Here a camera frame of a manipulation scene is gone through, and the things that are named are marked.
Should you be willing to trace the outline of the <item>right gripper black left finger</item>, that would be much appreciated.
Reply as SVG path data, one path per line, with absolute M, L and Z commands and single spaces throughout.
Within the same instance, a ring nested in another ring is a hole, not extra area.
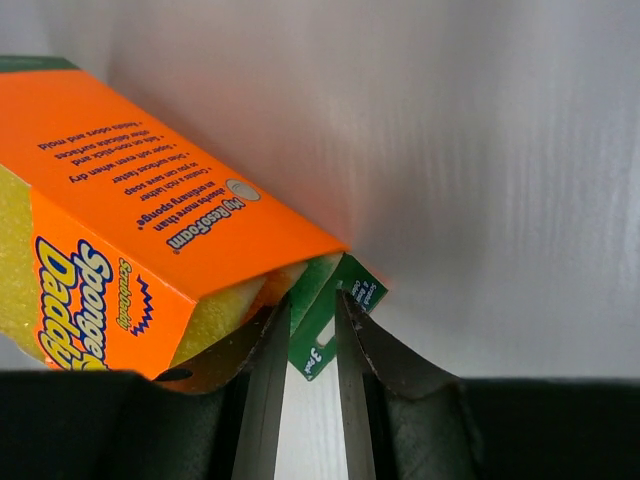
M 5 479 L 270 479 L 290 302 L 154 380 L 130 371 L 5 371 Z

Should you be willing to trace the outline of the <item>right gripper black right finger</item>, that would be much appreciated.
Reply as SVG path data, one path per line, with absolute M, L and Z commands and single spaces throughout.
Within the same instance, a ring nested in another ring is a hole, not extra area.
M 352 479 L 635 479 L 635 379 L 461 378 L 336 294 Z

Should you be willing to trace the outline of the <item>orange green box yellow sponge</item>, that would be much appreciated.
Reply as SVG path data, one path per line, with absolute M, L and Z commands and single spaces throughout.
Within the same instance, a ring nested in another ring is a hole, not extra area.
M 72 62 L 1 60 L 1 332 L 55 370 L 217 389 L 276 311 L 304 378 L 335 292 L 386 286 L 341 241 Z

